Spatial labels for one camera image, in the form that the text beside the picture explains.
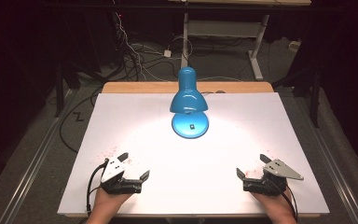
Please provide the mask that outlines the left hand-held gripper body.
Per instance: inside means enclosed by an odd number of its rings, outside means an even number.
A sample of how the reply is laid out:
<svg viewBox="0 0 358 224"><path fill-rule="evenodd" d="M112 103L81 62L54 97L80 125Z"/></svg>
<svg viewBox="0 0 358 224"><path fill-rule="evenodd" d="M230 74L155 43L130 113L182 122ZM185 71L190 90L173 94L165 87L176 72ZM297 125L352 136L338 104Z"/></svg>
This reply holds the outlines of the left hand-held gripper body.
<svg viewBox="0 0 358 224"><path fill-rule="evenodd" d="M126 179L124 163L113 157L108 160L101 177L101 188L108 194L133 194L142 191L140 179Z"/></svg>

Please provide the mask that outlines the white metal desk frame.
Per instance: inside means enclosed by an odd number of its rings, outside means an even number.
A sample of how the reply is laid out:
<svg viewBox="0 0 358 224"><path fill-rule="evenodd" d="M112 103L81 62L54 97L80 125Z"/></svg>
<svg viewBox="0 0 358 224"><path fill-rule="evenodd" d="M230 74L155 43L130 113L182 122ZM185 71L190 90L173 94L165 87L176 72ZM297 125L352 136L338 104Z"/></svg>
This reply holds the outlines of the white metal desk frame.
<svg viewBox="0 0 358 224"><path fill-rule="evenodd" d="M201 21L191 20L187 13L184 14L183 22L183 47L181 66L187 66L186 59L189 56L188 48L190 43L188 37L192 36L217 36L217 37L240 37L253 38L255 46L248 54L249 63L252 67L256 80L263 80L263 75L257 61L257 54L260 49L265 31L269 22L269 15L264 15L260 22L245 21Z"/></svg>

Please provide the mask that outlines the blue desk lamp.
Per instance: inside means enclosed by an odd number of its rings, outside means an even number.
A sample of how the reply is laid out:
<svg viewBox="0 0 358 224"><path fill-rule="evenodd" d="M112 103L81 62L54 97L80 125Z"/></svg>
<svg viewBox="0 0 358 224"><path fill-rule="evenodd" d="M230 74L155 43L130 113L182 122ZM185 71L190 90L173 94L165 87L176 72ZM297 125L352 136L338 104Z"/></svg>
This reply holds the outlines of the blue desk lamp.
<svg viewBox="0 0 358 224"><path fill-rule="evenodd" d="M183 138L199 138L209 128L209 120L205 114L209 107L198 91L196 71L191 67L181 68L178 86L178 92L172 98L170 106L170 112L173 113L172 129Z"/></svg>

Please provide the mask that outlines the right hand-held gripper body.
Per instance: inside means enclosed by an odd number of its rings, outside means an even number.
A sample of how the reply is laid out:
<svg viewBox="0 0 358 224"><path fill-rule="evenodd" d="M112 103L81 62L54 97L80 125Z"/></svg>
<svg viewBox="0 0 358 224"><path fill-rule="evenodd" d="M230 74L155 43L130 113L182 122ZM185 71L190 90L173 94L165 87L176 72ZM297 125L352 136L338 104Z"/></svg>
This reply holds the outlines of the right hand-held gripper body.
<svg viewBox="0 0 358 224"><path fill-rule="evenodd" d="M259 179L242 176L244 191L267 196L278 196L286 191L287 179L303 181L304 177L281 160L269 161Z"/></svg>

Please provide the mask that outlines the white table cover sheet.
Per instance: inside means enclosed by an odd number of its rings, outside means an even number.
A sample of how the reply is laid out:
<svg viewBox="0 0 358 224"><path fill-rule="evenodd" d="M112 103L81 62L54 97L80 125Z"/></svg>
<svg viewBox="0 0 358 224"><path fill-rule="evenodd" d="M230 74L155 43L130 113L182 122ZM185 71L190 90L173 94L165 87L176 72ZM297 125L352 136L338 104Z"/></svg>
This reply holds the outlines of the white table cover sheet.
<svg viewBox="0 0 358 224"><path fill-rule="evenodd" d="M279 159L300 174L289 186L302 216L329 208L299 144L278 93L209 93L210 121L197 139L178 136L171 125L170 94L98 96L58 212L82 216L93 200L88 185L100 182L95 168L128 153L124 176L150 174L141 193L121 207L122 217L261 216L261 205L243 191L237 176L263 174L260 155Z"/></svg>

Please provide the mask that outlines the black stand leg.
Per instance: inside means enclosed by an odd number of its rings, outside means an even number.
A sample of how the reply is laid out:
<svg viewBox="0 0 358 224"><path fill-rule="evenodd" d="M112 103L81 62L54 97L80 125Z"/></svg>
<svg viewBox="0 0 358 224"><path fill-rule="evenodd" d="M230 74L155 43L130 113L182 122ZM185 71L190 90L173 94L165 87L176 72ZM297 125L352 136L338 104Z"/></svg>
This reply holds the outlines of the black stand leg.
<svg viewBox="0 0 358 224"><path fill-rule="evenodd" d="M55 68L56 75L56 113L55 117L57 118L64 107L64 96L63 96L63 77L62 77L62 65L57 63Z"/></svg>

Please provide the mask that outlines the person's right hand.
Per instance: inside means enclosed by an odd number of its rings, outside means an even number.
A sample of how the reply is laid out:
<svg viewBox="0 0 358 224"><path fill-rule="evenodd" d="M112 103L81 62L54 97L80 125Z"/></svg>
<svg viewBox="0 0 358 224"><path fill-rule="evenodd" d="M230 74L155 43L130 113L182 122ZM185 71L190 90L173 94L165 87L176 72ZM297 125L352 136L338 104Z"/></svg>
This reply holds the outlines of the person's right hand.
<svg viewBox="0 0 358 224"><path fill-rule="evenodd" d="M291 200L288 189L284 196L266 196L253 192L252 195L262 204L272 224L297 224L291 205L286 201Z"/></svg>

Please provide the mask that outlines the metal floor rail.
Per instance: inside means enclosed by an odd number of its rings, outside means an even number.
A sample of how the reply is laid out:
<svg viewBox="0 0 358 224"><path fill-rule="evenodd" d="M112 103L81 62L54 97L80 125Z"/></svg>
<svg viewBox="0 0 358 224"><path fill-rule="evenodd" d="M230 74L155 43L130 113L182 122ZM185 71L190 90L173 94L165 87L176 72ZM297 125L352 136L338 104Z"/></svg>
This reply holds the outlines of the metal floor rail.
<svg viewBox="0 0 358 224"><path fill-rule="evenodd" d="M310 163L329 213L301 217L300 224L358 224L358 157L322 93L317 121L310 120L310 99L281 94L284 108Z"/></svg>
<svg viewBox="0 0 358 224"><path fill-rule="evenodd" d="M46 105L27 128L8 160L4 172L0 175L0 196L4 195L5 189L9 193L5 210L0 215L0 224L13 223L44 162L49 145L63 121L63 113L68 110L76 94L77 90L64 92L64 106L59 113L56 113L55 105Z"/></svg>

